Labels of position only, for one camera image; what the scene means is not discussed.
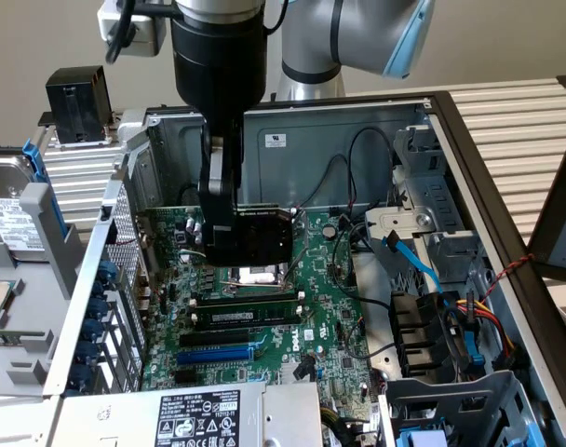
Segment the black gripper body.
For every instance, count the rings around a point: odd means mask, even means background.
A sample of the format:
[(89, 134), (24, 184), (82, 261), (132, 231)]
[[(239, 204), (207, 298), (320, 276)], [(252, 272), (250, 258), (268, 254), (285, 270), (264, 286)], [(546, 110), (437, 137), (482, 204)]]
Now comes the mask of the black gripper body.
[(206, 120), (210, 133), (228, 133), (263, 97), (267, 37), (262, 18), (208, 23), (171, 21), (176, 88)]

